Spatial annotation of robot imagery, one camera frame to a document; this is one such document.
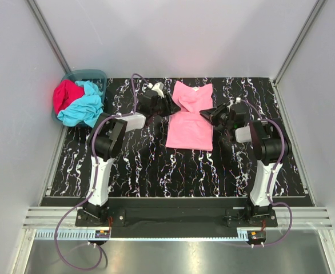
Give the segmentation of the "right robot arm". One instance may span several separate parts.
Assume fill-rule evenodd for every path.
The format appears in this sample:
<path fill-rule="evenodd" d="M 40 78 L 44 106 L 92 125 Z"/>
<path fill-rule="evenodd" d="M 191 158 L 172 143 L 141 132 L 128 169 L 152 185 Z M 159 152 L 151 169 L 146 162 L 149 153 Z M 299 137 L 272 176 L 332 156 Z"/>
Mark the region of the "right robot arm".
<path fill-rule="evenodd" d="M 280 118 L 259 116 L 250 121 L 248 106 L 252 105 L 237 99 L 231 106 L 223 103 L 201 110 L 200 115 L 212 126 L 226 129 L 231 140 L 252 145 L 257 160 L 256 177 L 245 207 L 236 219 L 257 226 L 272 217 L 274 185 L 284 159 L 292 155 L 292 144 Z"/>

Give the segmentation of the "pink t shirt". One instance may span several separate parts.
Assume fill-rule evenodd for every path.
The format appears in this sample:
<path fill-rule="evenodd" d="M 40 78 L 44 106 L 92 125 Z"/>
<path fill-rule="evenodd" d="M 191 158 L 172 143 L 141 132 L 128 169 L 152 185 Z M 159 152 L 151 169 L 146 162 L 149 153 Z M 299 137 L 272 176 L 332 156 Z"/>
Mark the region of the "pink t shirt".
<path fill-rule="evenodd" d="M 212 84 L 189 87 L 175 83 L 172 98 L 181 110 L 169 118 L 167 148 L 213 150 L 213 126 L 200 114 L 213 107 L 212 93 Z"/>

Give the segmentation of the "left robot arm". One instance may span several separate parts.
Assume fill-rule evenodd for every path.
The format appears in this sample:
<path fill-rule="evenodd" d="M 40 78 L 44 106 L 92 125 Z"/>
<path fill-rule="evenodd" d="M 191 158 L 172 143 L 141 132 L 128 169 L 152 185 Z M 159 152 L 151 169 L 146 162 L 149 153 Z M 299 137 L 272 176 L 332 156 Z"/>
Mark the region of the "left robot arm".
<path fill-rule="evenodd" d="M 111 167 L 122 150 L 125 134 L 148 126 L 156 116 L 167 117 L 180 110 L 169 93 L 149 90 L 139 98 L 135 113 L 110 115 L 103 112 L 99 116 L 87 140 L 92 168 L 86 201 L 82 204 L 84 213 L 94 225 L 107 222 Z"/>

